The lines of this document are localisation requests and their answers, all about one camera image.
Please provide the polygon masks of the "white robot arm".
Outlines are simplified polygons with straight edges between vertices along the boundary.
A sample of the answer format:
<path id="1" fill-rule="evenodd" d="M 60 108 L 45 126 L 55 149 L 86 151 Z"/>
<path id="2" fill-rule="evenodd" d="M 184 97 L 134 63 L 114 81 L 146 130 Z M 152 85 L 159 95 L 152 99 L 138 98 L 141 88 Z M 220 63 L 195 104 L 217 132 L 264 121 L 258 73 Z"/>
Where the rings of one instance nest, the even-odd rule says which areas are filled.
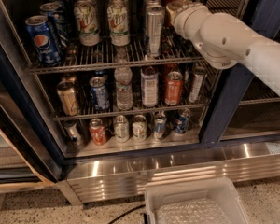
<path id="1" fill-rule="evenodd" d="M 280 43 L 227 13 L 211 13 L 190 0 L 174 0 L 166 12 L 176 33 L 216 69 L 244 65 L 280 97 Z"/>

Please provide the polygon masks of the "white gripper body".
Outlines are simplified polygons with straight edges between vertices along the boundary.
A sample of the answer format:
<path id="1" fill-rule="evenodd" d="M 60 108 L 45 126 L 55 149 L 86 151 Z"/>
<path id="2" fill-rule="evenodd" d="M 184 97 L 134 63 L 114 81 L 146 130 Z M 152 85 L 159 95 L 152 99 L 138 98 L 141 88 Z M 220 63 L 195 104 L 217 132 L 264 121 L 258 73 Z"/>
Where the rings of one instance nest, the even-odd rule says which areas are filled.
<path id="1" fill-rule="evenodd" d="M 211 15 L 207 6 L 201 3 L 183 5 L 174 14 L 173 26 L 178 35 L 192 41 L 204 20 Z"/>

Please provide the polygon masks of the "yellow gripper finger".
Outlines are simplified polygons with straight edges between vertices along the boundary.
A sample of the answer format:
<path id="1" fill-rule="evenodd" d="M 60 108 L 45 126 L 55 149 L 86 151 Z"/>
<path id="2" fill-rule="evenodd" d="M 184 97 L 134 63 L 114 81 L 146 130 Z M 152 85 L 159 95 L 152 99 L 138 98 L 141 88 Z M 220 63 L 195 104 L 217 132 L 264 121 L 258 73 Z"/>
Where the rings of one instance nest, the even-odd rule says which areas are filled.
<path id="1" fill-rule="evenodd" d="M 168 26 L 173 25 L 173 20 L 176 12 L 183 7 L 191 5 L 191 0 L 173 0 L 166 5 L 166 23 Z"/>

